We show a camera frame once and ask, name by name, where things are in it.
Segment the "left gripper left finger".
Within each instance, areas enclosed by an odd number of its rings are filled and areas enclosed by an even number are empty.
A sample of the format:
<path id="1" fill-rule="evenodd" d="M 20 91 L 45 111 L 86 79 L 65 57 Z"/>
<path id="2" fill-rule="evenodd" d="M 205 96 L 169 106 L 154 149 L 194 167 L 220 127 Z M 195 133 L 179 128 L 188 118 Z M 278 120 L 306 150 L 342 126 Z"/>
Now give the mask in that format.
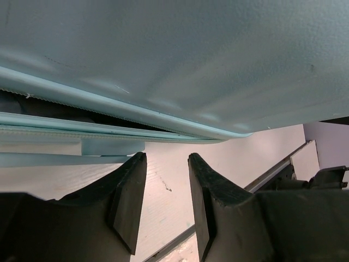
<path id="1" fill-rule="evenodd" d="M 147 175 L 138 152 L 59 200 L 1 194 L 1 261 L 129 261 L 136 252 Z"/>

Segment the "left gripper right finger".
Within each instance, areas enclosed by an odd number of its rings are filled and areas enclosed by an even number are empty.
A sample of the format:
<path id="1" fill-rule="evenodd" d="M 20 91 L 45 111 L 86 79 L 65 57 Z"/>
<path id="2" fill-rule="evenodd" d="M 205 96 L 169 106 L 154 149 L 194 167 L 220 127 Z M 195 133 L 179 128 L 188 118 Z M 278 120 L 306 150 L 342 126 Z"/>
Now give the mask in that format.
<path id="1" fill-rule="evenodd" d="M 188 159 L 201 261 L 348 261 L 348 190 L 250 193 Z"/>

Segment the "light blue hard-shell suitcase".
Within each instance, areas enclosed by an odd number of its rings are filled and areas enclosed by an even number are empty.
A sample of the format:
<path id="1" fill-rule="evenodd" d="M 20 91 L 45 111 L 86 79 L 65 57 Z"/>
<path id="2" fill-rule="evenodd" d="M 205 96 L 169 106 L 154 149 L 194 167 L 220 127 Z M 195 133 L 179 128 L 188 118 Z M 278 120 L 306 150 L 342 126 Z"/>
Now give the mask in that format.
<path id="1" fill-rule="evenodd" d="M 1 133 L 212 144 L 348 116 L 348 1 L 1 1 Z"/>

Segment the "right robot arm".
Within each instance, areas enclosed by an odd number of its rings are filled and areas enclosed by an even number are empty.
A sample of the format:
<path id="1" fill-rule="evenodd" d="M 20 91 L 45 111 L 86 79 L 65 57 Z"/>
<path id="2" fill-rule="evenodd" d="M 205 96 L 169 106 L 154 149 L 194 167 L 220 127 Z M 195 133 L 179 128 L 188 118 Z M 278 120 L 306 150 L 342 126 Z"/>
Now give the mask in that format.
<path id="1" fill-rule="evenodd" d="M 309 181 L 279 178 L 275 182 L 275 190 L 343 189 L 348 185 L 343 181 L 347 171 L 346 166 L 322 169 Z"/>

